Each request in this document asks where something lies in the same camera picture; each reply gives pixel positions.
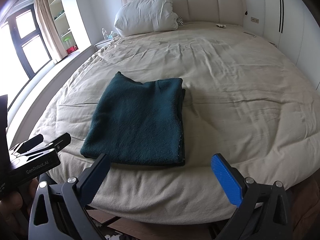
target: electrical outlet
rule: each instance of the electrical outlet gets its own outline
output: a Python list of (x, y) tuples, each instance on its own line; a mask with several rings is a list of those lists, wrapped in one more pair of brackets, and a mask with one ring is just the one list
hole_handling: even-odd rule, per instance
[(251, 21), (254, 23), (259, 23), (259, 19), (251, 17)]

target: upholstered headboard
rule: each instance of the upholstered headboard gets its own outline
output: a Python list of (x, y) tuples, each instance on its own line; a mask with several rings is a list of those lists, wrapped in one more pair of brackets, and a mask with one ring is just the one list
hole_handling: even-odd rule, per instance
[[(122, 5), (132, 0), (122, 0)], [(183, 21), (206, 21), (243, 26), (245, 0), (172, 0), (173, 11)]]

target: wrinkled fabric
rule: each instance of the wrinkled fabric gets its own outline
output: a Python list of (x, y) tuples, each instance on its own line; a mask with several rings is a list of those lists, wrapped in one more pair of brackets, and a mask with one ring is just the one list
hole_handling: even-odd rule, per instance
[(210, 168), (221, 153), (244, 177), (285, 189), (320, 167), (320, 100), (277, 48), (244, 29), (187, 23), (176, 31), (116, 38), (81, 65), (36, 124), (48, 143), (70, 133), (49, 171), (57, 182), (93, 160), (80, 155), (92, 114), (114, 75), (135, 81), (182, 78), (186, 164), (159, 168), (113, 164), (92, 206), (133, 220), (196, 224), (235, 210)]

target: window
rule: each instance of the window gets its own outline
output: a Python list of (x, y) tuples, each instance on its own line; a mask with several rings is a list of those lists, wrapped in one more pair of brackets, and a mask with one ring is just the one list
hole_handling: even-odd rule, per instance
[(0, 95), (8, 94), (11, 106), (28, 81), (50, 60), (33, 4), (10, 15), (0, 28)]

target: white cabinet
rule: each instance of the white cabinet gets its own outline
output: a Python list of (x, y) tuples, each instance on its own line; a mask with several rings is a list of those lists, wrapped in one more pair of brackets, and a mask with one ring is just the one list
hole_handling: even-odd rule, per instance
[(113, 39), (106, 39), (106, 40), (103, 40), (103, 41), (99, 41), (95, 46), (96, 46), (97, 50), (99, 50), (102, 47), (107, 46), (108, 43), (110, 43), (112, 40)]
[(301, 0), (266, 0), (264, 37), (276, 44), (294, 64), (298, 61), (303, 26)]
[(283, 27), (278, 49), (294, 64), (297, 64), (304, 25), (302, 0), (283, 0)]
[(263, 36), (279, 46), (280, 0), (266, 0), (266, 16)]
[(320, 28), (304, 5), (304, 32), (297, 67), (311, 81), (313, 87), (320, 82)]

